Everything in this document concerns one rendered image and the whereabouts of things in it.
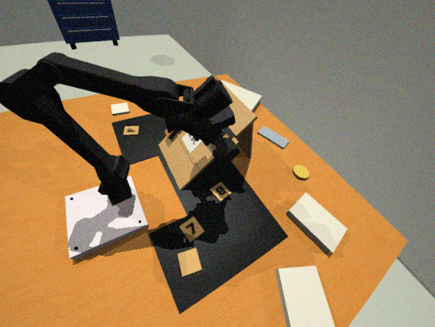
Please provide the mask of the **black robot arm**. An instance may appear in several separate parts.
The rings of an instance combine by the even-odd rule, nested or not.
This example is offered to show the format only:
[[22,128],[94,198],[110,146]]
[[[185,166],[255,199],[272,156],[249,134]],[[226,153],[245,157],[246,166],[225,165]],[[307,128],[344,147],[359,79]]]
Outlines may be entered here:
[[128,75],[53,52],[30,70],[19,70],[2,80],[0,104],[22,119],[42,124],[89,162],[101,180],[98,192],[108,195],[113,206],[132,197],[127,181],[130,162],[120,154],[109,154],[64,110],[54,87],[59,83],[132,102],[164,118],[168,133],[179,128],[197,135],[207,118],[219,135],[236,122],[229,106],[233,101],[213,76],[193,91],[165,77]]

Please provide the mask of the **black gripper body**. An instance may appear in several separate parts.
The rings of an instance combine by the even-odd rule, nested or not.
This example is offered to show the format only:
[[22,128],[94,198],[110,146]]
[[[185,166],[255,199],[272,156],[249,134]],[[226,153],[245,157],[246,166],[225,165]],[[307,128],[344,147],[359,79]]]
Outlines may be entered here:
[[192,137],[196,141],[202,140],[206,146],[215,143],[217,149],[213,152],[213,156],[219,165],[226,166],[240,153],[240,149],[231,139],[223,138],[220,134],[216,135],[211,128],[213,123],[210,119],[205,118],[205,120],[203,130],[197,135],[192,135]]

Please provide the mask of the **yellow round disc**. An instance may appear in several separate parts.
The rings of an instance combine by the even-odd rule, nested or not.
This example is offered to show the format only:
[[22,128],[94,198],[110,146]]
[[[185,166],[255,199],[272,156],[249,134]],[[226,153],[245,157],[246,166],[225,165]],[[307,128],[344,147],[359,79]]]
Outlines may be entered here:
[[300,180],[306,180],[309,177],[308,170],[302,165],[296,165],[292,169],[293,174]]

